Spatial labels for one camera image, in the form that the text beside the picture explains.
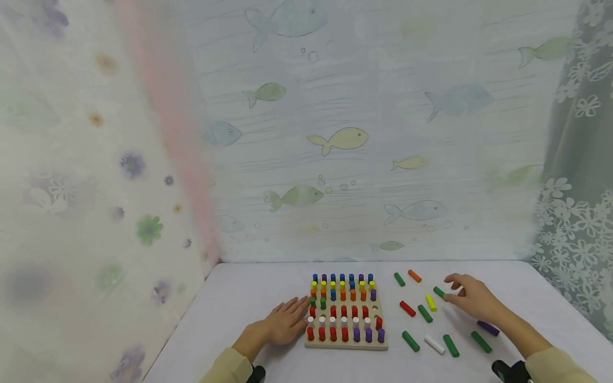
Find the fabric wall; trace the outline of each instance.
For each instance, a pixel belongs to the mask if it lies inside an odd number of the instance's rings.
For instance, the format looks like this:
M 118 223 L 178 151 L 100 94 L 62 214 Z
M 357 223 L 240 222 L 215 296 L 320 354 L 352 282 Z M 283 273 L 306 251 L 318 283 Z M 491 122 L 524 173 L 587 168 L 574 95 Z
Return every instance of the fabric wall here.
M 139 381 L 210 270 L 113 12 L 0 1 L 3 382 Z
M 551 113 L 530 263 L 613 341 L 613 2 L 584 2 Z
M 526 254 L 575 0 L 182 0 L 228 262 Z

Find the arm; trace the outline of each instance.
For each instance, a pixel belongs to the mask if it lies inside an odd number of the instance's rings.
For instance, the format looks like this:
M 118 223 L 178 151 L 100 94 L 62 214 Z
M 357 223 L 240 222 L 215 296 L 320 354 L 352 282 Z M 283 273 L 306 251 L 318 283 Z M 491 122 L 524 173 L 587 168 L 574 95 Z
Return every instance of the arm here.
M 225 349 L 200 383 L 245 383 L 253 372 L 251 364 L 267 343 L 287 344 L 304 333 L 307 322 L 306 297 L 281 303 L 263 320 L 250 324 L 232 348 Z
M 498 327 L 526 359 L 526 369 L 538 383 L 595 383 L 562 350 L 551 345 L 534 327 L 508 309 L 487 286 L 470 275 L 451 274 L 445 278 L 457 295 L 445 294 L 445 301 L 469 315 Z

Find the green flower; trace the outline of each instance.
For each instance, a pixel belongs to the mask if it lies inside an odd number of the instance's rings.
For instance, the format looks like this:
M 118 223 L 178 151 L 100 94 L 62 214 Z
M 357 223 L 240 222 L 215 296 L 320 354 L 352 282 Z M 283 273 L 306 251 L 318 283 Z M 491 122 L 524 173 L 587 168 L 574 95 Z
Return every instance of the green flower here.
M 108 291 L 120 281 L 122 274 L 123 269 L 120 264 L 107 265 L 96 274 L 96 287 L 102 292 Z
M 144 216 L 137 224 L 136 235 L 143 246 L 151 246 L 155 240 L 162 237 L 164 225 L 159 222 L 159 217 Z

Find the pink stripe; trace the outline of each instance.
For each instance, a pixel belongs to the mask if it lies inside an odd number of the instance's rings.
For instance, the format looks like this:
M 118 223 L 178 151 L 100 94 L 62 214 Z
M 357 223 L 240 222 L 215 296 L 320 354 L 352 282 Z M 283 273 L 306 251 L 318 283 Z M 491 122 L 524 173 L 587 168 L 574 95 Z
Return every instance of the pink stripe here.
M 162 28 L 152 25 L 156 17 L 147 15 L 147 10 L 140 8 L 137 2 L 115 0 L 116 14 L 158 114 L 166 149 L 191 204 L 207 260 L 213 267 L 219 262 L 221 241 L 209 193 L 207 167 L 196 145 L 200 138 L 194 113 L 189 107 L 192 103 L 187 80 L 174 52 L 168 49 L 170 42 L 164 43 L 164 37 L 168 36 L 164 36 Z

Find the orange peg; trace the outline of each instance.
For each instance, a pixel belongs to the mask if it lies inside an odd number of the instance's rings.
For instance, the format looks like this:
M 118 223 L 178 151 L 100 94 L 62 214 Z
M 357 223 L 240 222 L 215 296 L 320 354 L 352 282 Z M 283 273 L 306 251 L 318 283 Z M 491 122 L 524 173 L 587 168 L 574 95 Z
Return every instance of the orange peg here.
M 411 276 L 411 278 L 415 279 L 415 282 L 420 283 L 421 282 L 421 277 L 419 275 L 417 275 L 417 273 L 411 269 L 409 269 L 409 275 Z

